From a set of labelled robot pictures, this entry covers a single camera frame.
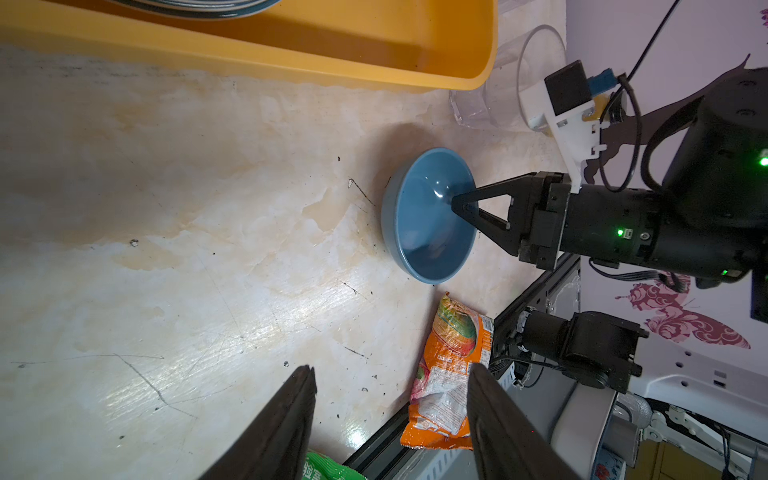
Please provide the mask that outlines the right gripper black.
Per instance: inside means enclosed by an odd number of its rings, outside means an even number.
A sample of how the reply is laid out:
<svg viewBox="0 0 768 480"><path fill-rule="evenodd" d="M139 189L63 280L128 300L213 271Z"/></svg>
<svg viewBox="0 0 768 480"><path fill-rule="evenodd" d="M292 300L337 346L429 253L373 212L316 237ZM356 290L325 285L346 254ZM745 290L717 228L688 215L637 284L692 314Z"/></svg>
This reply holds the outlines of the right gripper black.
<svg viewBox="0 0 768 480"><path fill-rule="evenodd" d="M480 205L508 197L505 218ZM658 272L666 282L767 278L767 235L754 230L695 227L650 191L612 193L587 185L571 193L562 174L529 173L455 196L452 211L510 255L550 269L560 252L610 268Z"/></svg>

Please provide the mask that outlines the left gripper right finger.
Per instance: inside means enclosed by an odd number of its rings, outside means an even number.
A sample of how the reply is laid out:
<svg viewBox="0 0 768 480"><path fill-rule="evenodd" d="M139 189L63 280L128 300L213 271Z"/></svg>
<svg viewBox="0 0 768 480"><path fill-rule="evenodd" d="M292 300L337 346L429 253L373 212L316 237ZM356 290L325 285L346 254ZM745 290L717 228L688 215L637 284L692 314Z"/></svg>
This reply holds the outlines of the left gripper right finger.
<svg viewBox="0 0 768 480"><path fill-rule="evenodd" d="M512 398L479 364L471 366L467 418L480 479L576 479Z"/></svg>

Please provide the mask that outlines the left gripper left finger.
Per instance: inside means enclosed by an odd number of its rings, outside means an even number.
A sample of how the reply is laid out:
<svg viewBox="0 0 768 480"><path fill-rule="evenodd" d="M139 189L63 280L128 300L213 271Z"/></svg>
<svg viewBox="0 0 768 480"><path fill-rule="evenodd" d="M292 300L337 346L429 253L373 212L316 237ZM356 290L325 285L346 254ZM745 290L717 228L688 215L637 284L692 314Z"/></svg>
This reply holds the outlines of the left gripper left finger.
<svg viewBox="0 0 768 480"><path fill-rule="evenodd" d="M203 479L299 479L316 405L315 371L296 368Z"/></svg>

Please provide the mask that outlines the blue bowl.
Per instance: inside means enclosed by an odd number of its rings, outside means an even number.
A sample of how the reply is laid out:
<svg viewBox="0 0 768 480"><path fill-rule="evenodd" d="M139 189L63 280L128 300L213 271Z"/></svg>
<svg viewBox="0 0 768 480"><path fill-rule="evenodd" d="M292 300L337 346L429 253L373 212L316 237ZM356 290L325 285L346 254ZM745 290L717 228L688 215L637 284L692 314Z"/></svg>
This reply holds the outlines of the blue bowl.
<svg viewBox="0 0 768 480"><path fill-rule="evenodd" d="M430 149L401 165L381 204L381 231L396 265L416 280L438 285L467 261L476 229L451 208L452 199L475 189L462 157Z"/></svg>

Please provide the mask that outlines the clear cup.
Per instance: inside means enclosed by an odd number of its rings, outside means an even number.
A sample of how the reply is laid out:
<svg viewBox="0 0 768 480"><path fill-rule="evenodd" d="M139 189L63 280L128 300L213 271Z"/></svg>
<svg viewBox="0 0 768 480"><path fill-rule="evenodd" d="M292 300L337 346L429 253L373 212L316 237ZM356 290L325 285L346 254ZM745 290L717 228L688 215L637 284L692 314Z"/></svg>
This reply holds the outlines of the clear cup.
<svg viewBox="0 0 768 480"><path fill-rule="evenodd" d="M449 102L458 125L479 130L526 132L519 94L565 65L559 32L539 25L500 45L490 76L479 88L452 91Z"/></svg>

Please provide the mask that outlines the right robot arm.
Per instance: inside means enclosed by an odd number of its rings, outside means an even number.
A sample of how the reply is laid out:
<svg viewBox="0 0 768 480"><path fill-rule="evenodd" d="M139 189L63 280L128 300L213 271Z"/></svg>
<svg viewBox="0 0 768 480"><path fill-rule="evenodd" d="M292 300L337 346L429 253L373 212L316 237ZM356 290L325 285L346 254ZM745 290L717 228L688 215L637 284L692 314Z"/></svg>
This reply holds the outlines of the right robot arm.
<svg viewBox="0 0 768 480"><path fill-rule="evenodd" d="M593 163L634 146L641 186L533 172L455 196L455 214L543 270L578 255L621 307L537 309L520 343L577 381L636 392L767 440L767 72L737 68L622 124L592 122Z"/></svg>

